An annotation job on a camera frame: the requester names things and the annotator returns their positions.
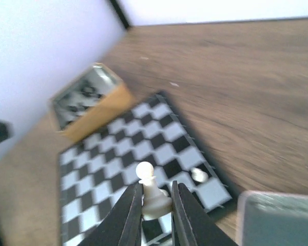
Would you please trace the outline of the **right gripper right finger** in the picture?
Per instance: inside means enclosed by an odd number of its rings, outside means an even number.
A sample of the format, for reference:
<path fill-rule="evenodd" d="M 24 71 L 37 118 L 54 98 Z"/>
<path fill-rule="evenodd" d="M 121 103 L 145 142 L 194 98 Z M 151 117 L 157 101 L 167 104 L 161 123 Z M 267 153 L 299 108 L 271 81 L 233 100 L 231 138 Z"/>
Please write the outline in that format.
<path fill-rule="evenodd" d="M 185 184 L 173 181 L 171 195 L 171 236 L 173 245 L 236 245 L 204 212 Z"/>

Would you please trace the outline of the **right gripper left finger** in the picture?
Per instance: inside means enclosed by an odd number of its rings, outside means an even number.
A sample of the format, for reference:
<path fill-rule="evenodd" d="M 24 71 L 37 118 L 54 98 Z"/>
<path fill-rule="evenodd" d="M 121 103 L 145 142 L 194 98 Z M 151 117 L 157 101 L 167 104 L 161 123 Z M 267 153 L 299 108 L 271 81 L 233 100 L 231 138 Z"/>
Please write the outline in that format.
<path fill-rule="evenodd" d="M 142 185 L 129 186 L 80 246 L 141 245 Z"/>

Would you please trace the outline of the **white pawn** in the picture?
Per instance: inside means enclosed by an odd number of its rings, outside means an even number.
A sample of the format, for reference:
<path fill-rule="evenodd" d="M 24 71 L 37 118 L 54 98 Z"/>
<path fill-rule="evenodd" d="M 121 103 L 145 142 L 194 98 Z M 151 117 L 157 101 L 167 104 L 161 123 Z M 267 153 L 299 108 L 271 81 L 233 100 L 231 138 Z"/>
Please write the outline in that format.
<path fill-rule="evenodd" d="M 172 211 L 172 199 L 159 189 L 151 163 L 143 161 L 136 167 L 136 175 L 144 189 L 142 217 L 144 220 L 158 219 Z"/>
<path fill-rule="evenodd" d="M 204 183 L 208 180 L 208 174 L 199 168 L 191 169 L 191 177 L 198 183 Z"/>

